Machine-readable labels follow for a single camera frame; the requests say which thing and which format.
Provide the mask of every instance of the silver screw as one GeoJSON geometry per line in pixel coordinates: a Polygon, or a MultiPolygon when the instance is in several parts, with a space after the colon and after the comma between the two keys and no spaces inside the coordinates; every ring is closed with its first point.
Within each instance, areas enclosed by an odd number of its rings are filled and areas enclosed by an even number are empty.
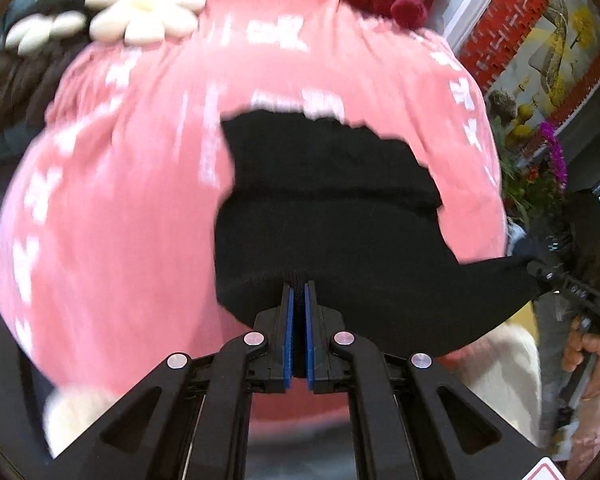
{"type": "Polygon", "coordinates": [[[426,354],[414,354],[411,357],[411,364],[416,368],[420,368],[421,370],[429,368],[432,363],[433,361],[431,360],[431,357],[426,354]]]}
{"type": "Polygon", "coordinates": [[[167,359],[167,364],[172,370],[179,370],[180,368],[184,368],[185,366],[187,366],[187,361],[189,360],[187,359],[186,355],[173,354],[167,359]]]}
{"type": "Polygon", "coordinates": [[[356,340],[351,332],[338,332],[333,339],[342,346],[348,346],[356,340]]]}
{"type": "Polygon", "coordinates": [[[249,346],[258,346],[264,343],[264,336],[260,332],[249,332],[244,336],[244,342],[249,346]]]}

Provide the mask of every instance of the flower arrangement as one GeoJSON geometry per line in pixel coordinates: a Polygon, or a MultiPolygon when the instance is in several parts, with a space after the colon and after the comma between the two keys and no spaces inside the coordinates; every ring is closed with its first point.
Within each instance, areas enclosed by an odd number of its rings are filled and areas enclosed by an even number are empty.
{"type": "Polygon", "coordinates": [[[539,217],[560,216],[567,186],[567,165],[555,128],[544,122],[538,127],[546,150],[539,160],[525,163],[506,146],[506,134],[499,119],[494,120],[493,135],[502,171],[502,200],[509,216],[526,226],[539,217]]]}

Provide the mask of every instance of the white flower pillow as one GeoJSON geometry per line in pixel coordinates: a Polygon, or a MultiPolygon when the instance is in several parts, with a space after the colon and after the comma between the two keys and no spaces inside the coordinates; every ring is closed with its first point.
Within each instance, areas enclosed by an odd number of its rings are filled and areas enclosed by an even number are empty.
{"type": "Polygon", "coordinates": [[[134,46],[190,36],[198,29],[197,15],[205,4],[206,0],[85,0],[86,7],[103,9],[91,20],[93,40],[124,38],[134,46]]]}

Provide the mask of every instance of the triangular cutout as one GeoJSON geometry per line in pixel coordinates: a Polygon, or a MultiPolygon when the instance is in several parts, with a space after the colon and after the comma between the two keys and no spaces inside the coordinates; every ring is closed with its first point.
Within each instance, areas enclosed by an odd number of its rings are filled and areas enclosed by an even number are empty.
{"type": "Polygon", "coordinates": [[[162,389],[157,386],[148,390],[102,433],[103,441],[125,453],[135,453],[161,394],[162,389]]]}
{"type": "Polygon", "coordinates": [[[474,455],[500,441],[500,432],[451,390],[441,387],[438,395],[465,453],[474,455]]]}

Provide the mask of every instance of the cream fluffy fabric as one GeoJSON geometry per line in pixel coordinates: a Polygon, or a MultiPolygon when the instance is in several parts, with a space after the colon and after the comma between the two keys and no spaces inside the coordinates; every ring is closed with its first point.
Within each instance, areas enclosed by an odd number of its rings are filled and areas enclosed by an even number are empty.
{"type": "MultiPolygon", "coordinates": [[[[457,377],[529,441],[539,440],[540,361],[531,334],[504,324],[470,346],[457,377]]],[[[118,399],[93,388],[56,391],[46,403],[44,426],[53,457],[63,452],[118,399]]]]}

